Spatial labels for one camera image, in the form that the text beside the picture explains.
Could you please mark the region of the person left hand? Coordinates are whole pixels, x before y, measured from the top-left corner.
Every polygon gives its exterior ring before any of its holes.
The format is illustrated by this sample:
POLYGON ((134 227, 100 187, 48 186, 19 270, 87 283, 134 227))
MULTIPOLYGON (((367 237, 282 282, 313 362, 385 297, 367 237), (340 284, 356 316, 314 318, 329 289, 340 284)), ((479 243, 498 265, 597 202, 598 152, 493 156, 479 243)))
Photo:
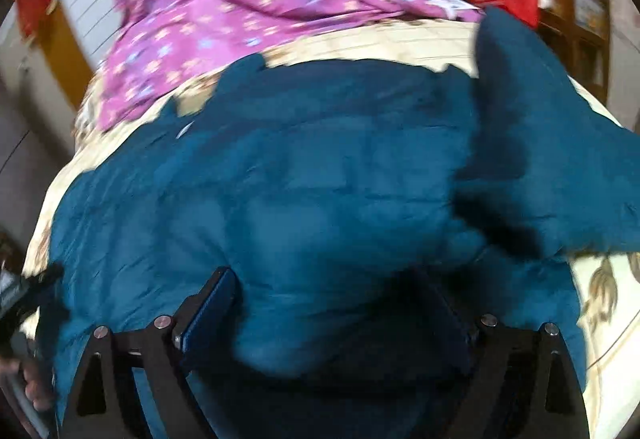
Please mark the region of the person left hand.
POLYGON ((1 358, 1 391, 9 393, 10 385, 6 381, 9 375, 15 375, 24 384, 24 394, 38 412, 49 411, 54 402, 51 382, 43 373, 43 368, 34 358, 1 358))

